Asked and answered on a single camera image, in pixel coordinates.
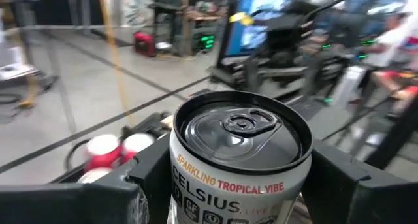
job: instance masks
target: red object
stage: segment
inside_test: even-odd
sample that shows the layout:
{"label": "red object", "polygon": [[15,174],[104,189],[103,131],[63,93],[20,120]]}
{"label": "red object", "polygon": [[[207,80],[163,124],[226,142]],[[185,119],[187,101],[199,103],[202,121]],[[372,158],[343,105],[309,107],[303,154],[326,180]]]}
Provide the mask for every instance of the red object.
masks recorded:
{"label": "red object", "polygon": [[399,73],[397,73],[396,71],[385,71],[384,77],[386,78],[392,78],[395,76],[398,76]]}
{"label": "red object", "polygon": [[418,86],[409,86],[405,90],[416,95],[418,93]]}
{"label": "red object", "polygon": [[86,146],[89,157],[86,172],[95,168],[117,168],[120,165],[122,148],[116,136],[95,136]]}
{"label": "red object", "polygon": [[155,55],[154,38],[152,35],[137,32],[134,34],[135,51],[147,57]]}
{"label": "red object", "polygon": [[154,137],[146,133],[136,133],[126,138],[122,146],[122,163],[128,162],[138,152],[151,146],[154,142]]}

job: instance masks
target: person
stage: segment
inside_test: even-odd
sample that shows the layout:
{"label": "person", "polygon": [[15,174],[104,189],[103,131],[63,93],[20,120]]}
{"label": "person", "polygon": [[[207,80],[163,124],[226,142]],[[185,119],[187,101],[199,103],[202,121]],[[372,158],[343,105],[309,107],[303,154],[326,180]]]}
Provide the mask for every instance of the person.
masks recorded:
{"label": "person", "polygon": [[[363,63],[371,67],[367,70],[359,84],[361,97],[364,95],[364,91],[370,81],[371,73],[376,69],[388,67],[398,50],[398,45],[405,39],[402,34],[403,30],[399,28],[402,27],[403,21],[407,17],[408,13],[406,12],[391,14],[386,19],[386,32],[377,37],[373,45],[360,48],[361,51],[368,54]],[[359,100],[355,99],[351,103],[358,103]]]}

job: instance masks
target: floor line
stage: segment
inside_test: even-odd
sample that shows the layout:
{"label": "floor line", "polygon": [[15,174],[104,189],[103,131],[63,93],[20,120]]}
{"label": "floor line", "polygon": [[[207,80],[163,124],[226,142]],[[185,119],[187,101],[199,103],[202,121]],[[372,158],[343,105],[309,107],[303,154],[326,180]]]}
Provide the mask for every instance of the floor line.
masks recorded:
{"label": "floor line", "polygon": [[[181,92],[181,91],[183,91],[185,89],[188,89],[190,87],[193,87],[193,86],[195,86],[195,85],[197,85],[197,84],[199,84],[199,83],[201,83],[201,82],[203,82],[203,81],[205,81],[207,79],[209,79],[209,77],[201,78],[200,80],[194,81],[194,82],[192,82],[192,83],[190,83],[190,84],[188,84],[186,86],[183,86],[183,87],[178,88],[178,89],[176,89],[174,91],[171,91],[170,93],[167,93],[167,94],[164,94],[164,95],[162,95],[160,97],[157,97],[155,99],[152,99],[152,100],[148,101],[147,103],[144,103],[144,104],[142,104],[140,106],[137,106],[137,107],[131,109],[129,111],[129,113],[133,114],[135,112],[138,112],[139,110],[142,110],[143,108],[146,108],[147,106],[150,106],[150,105],[153,105],[155,103],[158,103],[159,101],[162,101],[162,100],[166,99],[167,97],[174,96],[175,94],[177,94],[177,93],[179,93],[179,92]],[[15,168],[15,167],[17,167],[19,165],[22,165],[22,164],[24,164],[24,163],[26,163],[26,162],[28,162],[28,161],[30,161],[32,159],[35,159],[35,158],[37,158],[37,157],[39,157],[41,155],[44,155],[44,154],[46,154],[46,153],[48,153],[48,152],[50,152],[50,151],[52,151],[54,149],[57,149],[57,148],[65,145],[67,143],[70,143],[73,140],[76,140],[78,138],[81,138],[82,136],[86,136],[89,133],[92,133],[92,132],[94,132],[94,131],[96,131],[96,130],[104,127],[104,126],[110,125],[111,123],[114,123],[115,121],[118,121],[118,120],[126,117],[127,115],[128,115],[128,112],[123,112],[123,113],[118,114],[117,116],[114,116],[114,117],[112,117],[112,118],[110,118],[108,120],[105,120],[105,121],[103,121],[101,123],[98,123],[98,124],[96,124],[94,126],[91,126],[91,127],[87,128],[87,129],[84,129],[83,131],[80,131],[78,133],[75,133],[75,134],[73,134],[71,136],[68,136],[68,137],[62,139],[62,140],[59,140],[57,142],[54,142],[53,144],[50,144],[50,145],[45,146],[45,147],[43,147],[43,148],[41,148],[39,150],[36,150],[36,151],[31,152],[31,153],[29,153],[27,155],[24,155],[24,156],[22,156],[19,159],[15,159],[15,160],[13,160],[13,161],[5,164],[5,165],[2,165],[2,166],[0,166],[0,174],[4,173],[4,172],[6,172],[6,171],[8,171],[8,170],[10,170],[12,168]]]}
{"label": "floor line", "polygon": [[[53,39],[55,39],[55,40],[57,40],[59,42],[62,42],[63,44],[67,45],[68,47],[73,48],[73,49],[79,51],[81,54],[84,54],[84,55],[86,55],[86,56],[88,56],[88,57],[90,57],[90,58],[92,58],[94,60],[100,61],[104,65],[106,65],[106,66],[111,67],[111,68],[114,69],[113,62],[111,62],[109,60],[106,60],[105,58],[103,58],[103,57],[101,57],[99,55],[93,54],[93,53],[91,53],[91,52],[89,52],[89,51],[87,51],[87,50],[85,50],[85,49],[83,49],[83,48],[81,48],[81,47],[79,47],[79,46],[71,43],[71,42],[68,42],[68,41],[66,41],[64,39],[61,39],[61,38],[57,37],[56,35],[51,35],[51,36],[52,36]],[[163,87],[163,86],[155,83],[154,81],[148,80],[147,78],[142,77],[139,74],[133,73],[132,71],[127,70],[125,67],[120,67],[120,71],[123,74],[126,74],[127,76],[130,76],[130,77],[134,78],[135,80],[138,80],[139,82],[142,82],[144,84],[147,84],[149,86],[152,86],[152,87],[154,87],[154,88],[156,88],[158,90],[161,90],[161,91],[163,91],[165,93],[170,93],[171,92],[170,89],[165,88],[165,87]],[[183,100],[183,101],[184,100],[187,100],[187,97],[181,96],[180,94],[174,94],[173,97],[176,97],[176,98],[178,98],[180,100]]]}

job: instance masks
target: gray concrete floor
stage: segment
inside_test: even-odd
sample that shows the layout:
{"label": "gray concrete floor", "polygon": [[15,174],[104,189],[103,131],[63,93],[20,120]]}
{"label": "gray concrete floor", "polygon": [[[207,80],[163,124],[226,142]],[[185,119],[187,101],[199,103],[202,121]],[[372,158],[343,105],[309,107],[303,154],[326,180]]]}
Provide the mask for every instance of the gray concrete floor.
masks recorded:
{"label": "gray concrete floor", "polygon": [[[59,85],[39,95],[37,105],[29,115],[20,114],[9,123],[0,125],[0,185],[44,184],[64,173],[63,159],[70,150],[71,140],[78,142],[103,133],[118,135],[127,117],[120,116],[121,107],[111,51],[106,42],[74,31],[54,31],[52,40],[59,66],[51,68],[46,50],[34,47],[35,64],[47,73],[60,71],[60,77],[71,103],[76,132],[67,125]],[[118,48],[123,81],[127,88],[129,108],[137,109],[133,118],[139,122],[153,112],[175,111],[188,95],[208,87],[203,81],[187,85],[208,74],[217,52],[200,56],[194,61],[150,59],[133,52],[131,47]],[[22,88],[2,89],[0,93],[25,93]],[[11,107],[0,108],[1,117],[12,112]],[[327,117],[330,114],[338,117]],[[345,110],[325,109],[310,125],[321,138],[342,125],[349,117]],[[350,145],[349,139],[344,144]],[[85,160],[81,150],[74,157],[74,165]],[[416,165],[396,159],[389,170],[409,180],[418,180]]]}

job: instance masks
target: blue screen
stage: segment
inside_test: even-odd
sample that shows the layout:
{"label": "blue screen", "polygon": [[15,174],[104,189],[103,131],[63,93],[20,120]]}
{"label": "blue screen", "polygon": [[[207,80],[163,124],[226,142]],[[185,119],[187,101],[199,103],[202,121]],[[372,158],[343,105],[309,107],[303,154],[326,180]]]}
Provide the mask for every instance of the blue screen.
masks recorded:
{"label": "blue screen", "polygon": [[244,26],[239,22],[232,24],[229,43],[225,52],[228,56],[247,56],[265,39],[266,26],[264,22],[281,15],[280,11],[289,0],[239,0],[236,12],[252,14],[257,10],[271,10],[261,12],[253,17],[254,24]]}

